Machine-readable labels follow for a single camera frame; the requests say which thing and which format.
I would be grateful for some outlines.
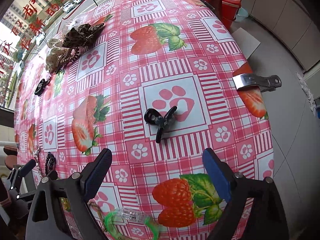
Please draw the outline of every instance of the road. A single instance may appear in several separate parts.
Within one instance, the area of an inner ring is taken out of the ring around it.
[[[104,2],[107,2],[107,1],[110,1],[110,0],[95,0],[96,3],[98,5],[104,3]],[[31,51],[31,54],[30,56],[28,57],[28,59],[32,59],[33,57],[36,56],[36,54],[38,53],[39,50],[41,50],[45,44],[46,44],[46,41],[52,37],[54,37],[57,32],[58,32],[58,28],[59,28],[59,24],[61,22],[61,25],[60,25],[60,30],[62,29],[64,23],[67,21],[67,20],[63,20],[63,18],[66,18],[68,15],[70,15],[74,10],[76,10],[69,18],[68,20],[70,19],[74,19],[77,15],[81,14],[81,13],[84,13],[84,12],[87,12],[93,8],[96,7],[96,4],[94,3],[93,0],[85,0],[82,4],[80,5],[76,5],[76,7],[70,11],[69,13],[65,13],[63,12],[63,14],[58,17],[55,22],[45,31],[46,33],[46,37],[45,37],[45,40],[39,45],[39,46],[36,46],[36,49],[33,49]]]

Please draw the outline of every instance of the metal clip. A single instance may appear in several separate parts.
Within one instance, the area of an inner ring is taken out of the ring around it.
[[[253,73],[246,73],[234,76],[232,79],[236,85],[236,90],[249,86],[259,86],[262,88],[261,92],[265,92],[274,91],[282,85],[281,79],[277,75],[261,77]]]

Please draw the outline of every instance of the pink checkered tablecloth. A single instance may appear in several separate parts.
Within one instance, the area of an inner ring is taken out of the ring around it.
[[[18,160],[26,163],[39,145],[41,169],[51,152],[59,177],[67,178],[109,148],[113,162],[94,198],[103,215],[117,207],[137,209],[162,224],[161,239],[204,240],[226,205],[214,187],[203,186],[205,148],[247,178],[273,176],[269,122],[248,111],[232,81],[246,59],[199,0],[111,0],[85,18],[93,24],[107,15],[112,17],[94,47],[84,48],[40,97],[34,91],[47,76],[48,47],[26,63],[15,110]],[[163,113],[174,105],[175,122],[157,144],[157,127],[146,124],[143,115],[148,108]],[[35,169],[33,176],[38,184]],[[181,205],[166,203],[161,192]],[[242,234],[251,205],[248,199],[235,237]],[[179,219],[181,214],[189,218]],[[72,216],[67,220],[74,225]],[[143,225],[116,224],[130,238],[151,237]]]

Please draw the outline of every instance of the floor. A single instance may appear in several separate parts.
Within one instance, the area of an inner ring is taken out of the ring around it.
[[[276,37],[251,18],[233,23],[242,27],[260,46],[249,58],[258,75],[278,75],[282,87],[263,93],[272,130],[274,181],[279,191],[291,236],[320,210],[320,126],[302,91],[296,72],[302,68]]]

